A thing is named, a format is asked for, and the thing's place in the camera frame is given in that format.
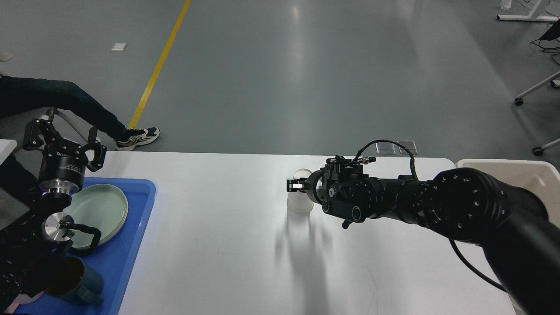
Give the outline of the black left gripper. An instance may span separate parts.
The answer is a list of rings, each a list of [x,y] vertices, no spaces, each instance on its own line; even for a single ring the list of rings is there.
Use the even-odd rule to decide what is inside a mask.
[[[107,147],[98,139],[98,128],[89,129],[87,142],[80,151],[66,151],[65,140],[54,126],[59,110],[51,107],[46,115],[30,120],[24,130],[23,150],[42,151],[37,184],[44,192],[72,195],[83,188],[85,169],[97,172],[104,167]],[[86,152],[92,151],[90,159]]]

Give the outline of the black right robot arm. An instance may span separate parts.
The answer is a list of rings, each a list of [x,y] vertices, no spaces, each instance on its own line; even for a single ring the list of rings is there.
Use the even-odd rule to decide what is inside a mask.
[[[448,238],[459,259],[478,277],[510,295],[528,315],[559,309],[560,235],[544,202],[526,188],[474,168],[444,170],[420,181],[415,159],[410,175],[386,179],[364,173],[375,157],[366,147],[352,159],[336,155],[308,177],[288,178],[286,191],[303,193],[347,229],[366,219],[416,224]]]

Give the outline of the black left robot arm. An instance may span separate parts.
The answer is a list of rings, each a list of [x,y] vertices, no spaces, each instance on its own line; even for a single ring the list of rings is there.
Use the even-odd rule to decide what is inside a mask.
[[[42,165],[29,211],[1,231],[2,312],[18,295],[34,297],[44,291],[68,269],[66,254],[90,255],[102,237],[98,228],[76,223],[63,212],[72,195],[82,190],[86,170],[103,167],[107,147],[96,127],[90,128],[84,144],[62,137],[54,116],[76,128],[55,107],[26,125],[22,147],[42,152]]]

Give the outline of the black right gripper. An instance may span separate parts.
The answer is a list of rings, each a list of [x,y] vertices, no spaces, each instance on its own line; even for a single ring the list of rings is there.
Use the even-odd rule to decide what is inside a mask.
[[[316,203],[322,204],[324,200],[323,177],[324,170],[316,170],[309,177],[288,178],[287,192],[307,192],[309,199]]]

